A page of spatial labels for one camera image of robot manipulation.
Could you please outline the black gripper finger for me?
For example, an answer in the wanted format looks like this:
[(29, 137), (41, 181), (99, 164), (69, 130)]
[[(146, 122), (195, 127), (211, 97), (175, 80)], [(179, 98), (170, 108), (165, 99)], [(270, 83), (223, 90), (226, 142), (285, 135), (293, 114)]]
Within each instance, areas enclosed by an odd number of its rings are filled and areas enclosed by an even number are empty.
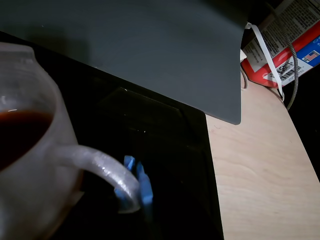
[(134, 213), (125, 213), (130, 203), (119, 188), (111, 190), (105, 183), (102, 190), (85, 192), (85, 212), (88, 216), (89, 234), (94, 240), (143, 240), (145, 227), (145, 170), (133, 156), (124, 157), (124, 166), (135, 173), (139, 182), (139, 207)]
[(136, 165), (136, 176), (140, 183), (139, 198), (149, 238), (151, 240), (175, 239), (178, 207), (174, 196), (164, 189), (153, 190), (153, 182), (140, 161)]

